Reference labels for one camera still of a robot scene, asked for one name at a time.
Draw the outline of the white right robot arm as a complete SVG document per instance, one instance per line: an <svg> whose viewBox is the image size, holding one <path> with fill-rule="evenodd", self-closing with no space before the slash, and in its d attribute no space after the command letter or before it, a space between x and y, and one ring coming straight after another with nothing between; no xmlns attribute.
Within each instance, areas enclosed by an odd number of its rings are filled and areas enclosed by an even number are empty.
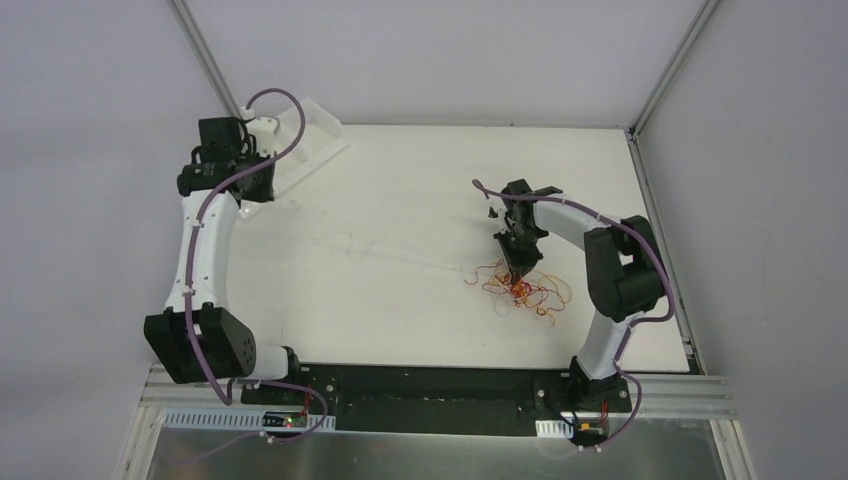
<svg viewBox="0 0 848 480"><path fill-rule="evenodd" d="M584 254L592 322L568 377L545 388L545 399L561 411L598 411L616 402L629 410L620 359L633 327L651 322L651 311L670 290L649 221L642 216L616 220L566 198L556 187L533 190L523 179L496 195L503 206L489 215L499 223L493 237L510 285L542 260L537 243L544 237L555 235Z"/></svg>

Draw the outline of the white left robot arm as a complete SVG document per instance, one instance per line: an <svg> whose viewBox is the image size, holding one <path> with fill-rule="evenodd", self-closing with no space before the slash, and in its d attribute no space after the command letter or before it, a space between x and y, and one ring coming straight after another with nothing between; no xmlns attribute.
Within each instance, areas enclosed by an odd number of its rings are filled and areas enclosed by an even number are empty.
<svg viewBox="0 0 848 480"><path fill-rule="evenodd" d="M267 380L281 404L297 402L305 378L288 347L262 343L228 307L231 237L243 202L274 198L274 168L251 167L278 153L279 124L268 117L201 119L200 144L177 177L183 235L177 273L162 312L144 336L177 384L209 378Z"/></svg>

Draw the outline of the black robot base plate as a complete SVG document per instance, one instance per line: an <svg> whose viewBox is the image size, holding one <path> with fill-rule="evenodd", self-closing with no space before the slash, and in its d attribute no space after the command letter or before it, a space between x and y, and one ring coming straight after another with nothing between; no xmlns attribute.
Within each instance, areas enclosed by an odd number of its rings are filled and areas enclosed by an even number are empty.
<svg viewBox="0 0 848 480"><path fill-rule="evenodd" d="M243 388L246 405L291 407L320 415L329 408L341 431L521 437L536 433L541 420L589 421L601 412L627 415L621 402L598 411L561 411L544 397L568 370L485 369L411 366L305 364L294 376L319 399L299 391L261 385Z"/></svg>

